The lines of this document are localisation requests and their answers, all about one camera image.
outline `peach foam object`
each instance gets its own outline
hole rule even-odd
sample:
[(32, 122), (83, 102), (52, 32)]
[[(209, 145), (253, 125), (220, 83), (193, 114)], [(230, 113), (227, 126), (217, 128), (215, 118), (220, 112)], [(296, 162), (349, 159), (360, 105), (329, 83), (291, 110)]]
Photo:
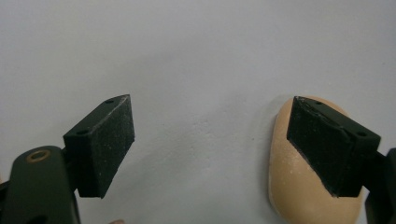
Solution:
[[(326, 104), (338, 112), (339, 106)], [(292, 99), (280, 109), (274, 128), (269, 167), (269, 198), (277, 213), (291, 224), (352, 224), (361, 210), (362, 193), (358, 198), (336, 198), (324, 188), (319, 177), (288, 141)]]

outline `white wall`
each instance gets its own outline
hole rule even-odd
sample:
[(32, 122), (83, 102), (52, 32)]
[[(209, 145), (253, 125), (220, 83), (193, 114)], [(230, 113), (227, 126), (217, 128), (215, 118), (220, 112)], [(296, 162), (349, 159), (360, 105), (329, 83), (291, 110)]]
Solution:
[[(103, 100), (132, 96), (136, 141), (83, 223), (283, 223), (267, 200), (274, 118), (336, 102), (396, 146), (396, 2), (0, 3), (0, 174)], [(359, 223), (365, 223), (362, 211)]]

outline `white background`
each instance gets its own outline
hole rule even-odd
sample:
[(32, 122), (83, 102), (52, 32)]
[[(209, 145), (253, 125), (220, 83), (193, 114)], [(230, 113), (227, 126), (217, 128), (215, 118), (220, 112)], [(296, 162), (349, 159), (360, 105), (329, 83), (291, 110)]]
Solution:
[(391, 0), (3, 0), (0, 174), (130, 93), (136, 141), (107, 196), (78, 200), (84, 224), (283, 223), (267, 197), (279, 108), (331, 100), (386, 153), (395, 73)]

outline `mounting hole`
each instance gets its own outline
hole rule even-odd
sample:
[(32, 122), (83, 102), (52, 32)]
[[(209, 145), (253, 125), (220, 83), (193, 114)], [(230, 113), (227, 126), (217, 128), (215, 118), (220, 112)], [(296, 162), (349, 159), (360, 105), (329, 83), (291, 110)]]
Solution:
[(88, 133), (88, 130), (83, 130), (83, 131), (77, 132), (78, 135), (83, 135), (83, 134), (86, 134), (86, 133)]
[(367, 136), (367, 133), (364, 133), (364, 132), (358, 132), (357, 134), (358, 134), (358, 136), (361, 136), (361, 137)]
[(29, 154), (29, 156), (26, 157), (26, 160), (29, 163), (35, 163), (35, 162), (39, 162), (39, 161), (45, 160), (49, 155), (50, 155), (50, 151), (49, 150), (40, 149), (40, 150), (37, 150), (37, 151)]
[(26, 224), (46, 224), (48, 221), (47, 216), (38, 216), (30, 219)]

